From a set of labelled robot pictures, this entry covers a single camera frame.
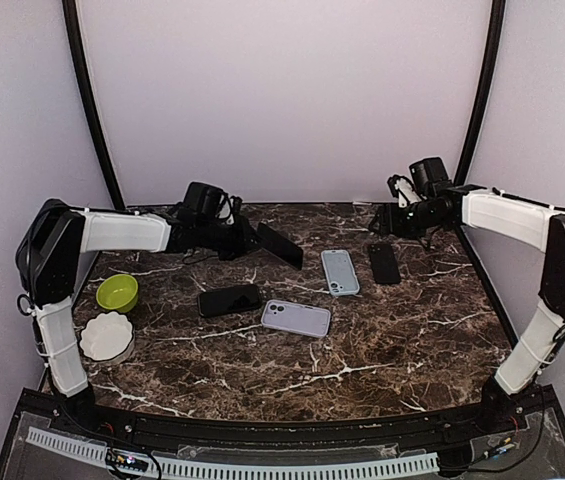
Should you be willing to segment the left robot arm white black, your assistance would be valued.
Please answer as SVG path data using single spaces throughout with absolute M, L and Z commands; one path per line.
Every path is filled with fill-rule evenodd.
M 258 247 L 256 229 L 242 200 L 223 189 L 189 184 L 182 201 L 124 211 L 71 206 L 49 198 L 28 227 L 15 254 L 22 298 L 39 335 L 40 356 L 58 393 L 73 398 L 63 417 L 82 436 L 103 427 L 102 412 L 76 397 L 89 387 L 79 352 L 73 308 L 105 252 L 185 254 L 208 250 L 224 261 Z

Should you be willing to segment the white silicone phone case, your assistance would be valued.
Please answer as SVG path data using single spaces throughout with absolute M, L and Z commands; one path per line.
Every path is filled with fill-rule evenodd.
M 281 300 L 269 300 L 261 316 L 266 328 L 313 338 L 325 337 L 330 323 L 331 312 L 327 309 Z

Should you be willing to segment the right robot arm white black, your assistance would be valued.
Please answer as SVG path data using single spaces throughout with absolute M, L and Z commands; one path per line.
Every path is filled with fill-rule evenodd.
M 491 387 L 522 392 L 565 343 L 565 206 L 456 185 L 438 157 L 390 176 L 387 187 L 393 200 L 378 213 L 381 233 L 420 239 L 455 228 L 474 244 L 517 336 Z

